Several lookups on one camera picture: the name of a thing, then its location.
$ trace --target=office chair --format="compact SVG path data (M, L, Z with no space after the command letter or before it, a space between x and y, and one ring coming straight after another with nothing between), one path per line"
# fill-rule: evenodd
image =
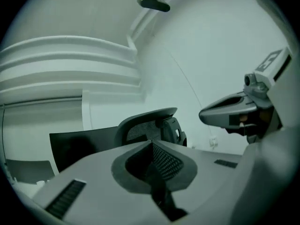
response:
M186 147L187 136L173 117L176 111L175 107L164 108L125 119L118 126L115 145L124 146L157 139Z

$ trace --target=curved ceiling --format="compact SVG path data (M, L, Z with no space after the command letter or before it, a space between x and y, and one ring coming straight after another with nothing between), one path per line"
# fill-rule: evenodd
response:
M76 35L127 45L142 8L136 0L29 0L11 24L2 49L31 38Z

